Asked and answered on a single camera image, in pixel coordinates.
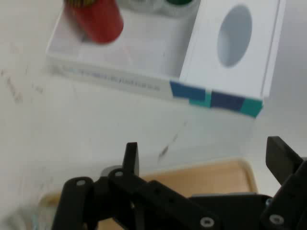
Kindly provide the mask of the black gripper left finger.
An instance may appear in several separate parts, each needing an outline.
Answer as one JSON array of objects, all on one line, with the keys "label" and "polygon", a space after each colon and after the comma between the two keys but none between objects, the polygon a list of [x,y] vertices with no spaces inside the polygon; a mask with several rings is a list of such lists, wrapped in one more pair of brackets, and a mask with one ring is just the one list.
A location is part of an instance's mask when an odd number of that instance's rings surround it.
[{"label": "black gripper left finger", "polygon": [[113,219],[125,230],[219,230],[220,218],[157,181],[139,177],[138,145],[126,145],[122,166],[93,181],[68,180],[53,221],[54,230],[95,230]]}]

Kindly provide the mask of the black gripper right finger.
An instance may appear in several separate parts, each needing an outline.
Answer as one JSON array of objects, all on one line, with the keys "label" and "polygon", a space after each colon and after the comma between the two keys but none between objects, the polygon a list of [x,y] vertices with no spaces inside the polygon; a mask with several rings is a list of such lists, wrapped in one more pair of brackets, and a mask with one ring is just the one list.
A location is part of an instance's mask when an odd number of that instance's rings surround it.
[{"label": "black gripper right finger", "polygon": [[260,219],[267,230],[307,228],[307,160],[280,137],[268,137],[266,165],[281,187]]}]

